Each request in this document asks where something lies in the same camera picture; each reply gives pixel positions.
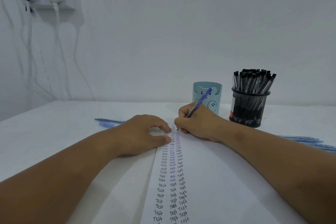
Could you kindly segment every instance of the bear ear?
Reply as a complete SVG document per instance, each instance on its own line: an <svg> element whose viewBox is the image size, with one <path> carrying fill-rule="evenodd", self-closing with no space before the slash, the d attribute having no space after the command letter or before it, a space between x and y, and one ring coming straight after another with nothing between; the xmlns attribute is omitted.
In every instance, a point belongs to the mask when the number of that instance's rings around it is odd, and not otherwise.
<svg viewBox="0 0 336 224"><path fill-rule="evenodd" d="M201 91L204 91L204 89L203 89L201 86L198 86L198 87L196 88L196 90L197 90L197 94L200 94Z"/></svg>
<svg viewBox="0 0 336 224"><path fill-rule="evenodd" d="M212 93L212 94L216 94L216 92L217 92L217 88L213 87L213 88L211 88L211 89L212 89L211 93Z"/></svg>

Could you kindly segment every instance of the hand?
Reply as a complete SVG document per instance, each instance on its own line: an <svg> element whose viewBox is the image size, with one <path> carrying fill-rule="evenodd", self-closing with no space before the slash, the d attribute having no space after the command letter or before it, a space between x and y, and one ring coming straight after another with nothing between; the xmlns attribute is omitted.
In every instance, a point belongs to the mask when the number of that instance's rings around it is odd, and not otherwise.
<svg viewBox="0 0 336 224"><path fill-rule="evenodd" d="M232 123L225 120L203 104L194 112L191 118L185 118L196 102L181 107L178 111L178 118L175 119L175 125L185 134L192 133L197 137L209 139L213 142L220 141L217 137L218 128Z"/></svg>
<svg viewBox="0 0 336 224"><path fill-rule="evenodd" d="M136 115L123 124L105 131L112 133L119 148L119 155L137 155L171 141L168 136L150 135L150 128L160 128L167 133L171 131L163 119L146 114Z"/></svg>

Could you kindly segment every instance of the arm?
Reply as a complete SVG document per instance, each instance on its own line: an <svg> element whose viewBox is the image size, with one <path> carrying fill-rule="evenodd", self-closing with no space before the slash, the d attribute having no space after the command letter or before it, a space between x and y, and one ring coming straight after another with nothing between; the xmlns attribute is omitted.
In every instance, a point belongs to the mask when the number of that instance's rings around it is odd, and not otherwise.
<svg viewBox="0 0 336 224"><path fill-rule="evenodd" d="M120 155L136 155L170 142L152 136L167 123L137 115L115 128L89 136L0 183L1 223L65 223L96 175Z"/></svg>
<svg viewBox="0 0 336 224"><path fill-rule="evenodd" d="M222 143L246 159L309 223L335 223L336 155L225 120L195 103L181 107L184 133Z"/></svg>

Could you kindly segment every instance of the table surface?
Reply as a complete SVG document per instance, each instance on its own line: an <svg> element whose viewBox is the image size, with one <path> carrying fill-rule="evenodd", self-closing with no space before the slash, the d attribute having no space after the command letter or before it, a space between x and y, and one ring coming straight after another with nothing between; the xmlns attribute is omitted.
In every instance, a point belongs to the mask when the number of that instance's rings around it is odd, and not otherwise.
<svg viewBox="0 0 336 224"><path fill-rule="evenodd" d="M97 117L127 120L137 114L175 118L185 103L55 101L0 122L0 181L103 128ZM220 105L228 118L230 105ZM336 107L267 105L258 129L276 135L317 137L336 146ZM111 161L94 179L68 223L140 223L155 149Z"/></svg>

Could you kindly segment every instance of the forearm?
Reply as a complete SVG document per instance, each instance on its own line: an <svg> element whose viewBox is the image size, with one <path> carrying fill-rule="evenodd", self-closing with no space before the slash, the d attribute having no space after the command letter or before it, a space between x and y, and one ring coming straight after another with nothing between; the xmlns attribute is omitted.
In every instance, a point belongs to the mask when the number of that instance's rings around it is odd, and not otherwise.
<svg viewBox="0 0 336 224"><path fill-rule="evenodd" d="M0 183L3 223L64 223L96 175L118 156L99 132Z"/></svg>
<svg viewBox="0 0 336 224"><path fill-rule="evenodd" d="M334 222L334 154L243 125L222 125L216 139L245 158L305 219Z"/></svg>

